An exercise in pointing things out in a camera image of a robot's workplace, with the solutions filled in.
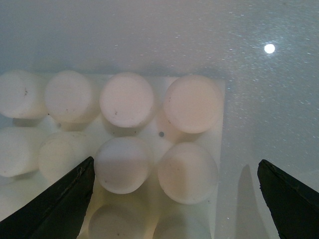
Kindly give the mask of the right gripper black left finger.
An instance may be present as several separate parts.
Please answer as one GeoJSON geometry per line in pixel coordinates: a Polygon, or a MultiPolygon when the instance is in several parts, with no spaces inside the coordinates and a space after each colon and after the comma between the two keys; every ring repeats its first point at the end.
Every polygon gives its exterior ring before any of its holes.
{"type": "Polygon", "coordinates": [[[0,223],[2,239],[75,239],[95,181],[88,157],[57,182],[0,223]]]}

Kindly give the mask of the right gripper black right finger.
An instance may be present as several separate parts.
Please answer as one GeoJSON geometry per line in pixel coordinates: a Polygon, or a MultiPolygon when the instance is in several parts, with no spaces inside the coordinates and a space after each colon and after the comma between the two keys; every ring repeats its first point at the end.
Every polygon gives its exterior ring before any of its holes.
{"type": "Polygon", "coordinates": [[[319,237],[319,193],[263,159],[260,189],[281,239],[319,237]]]}

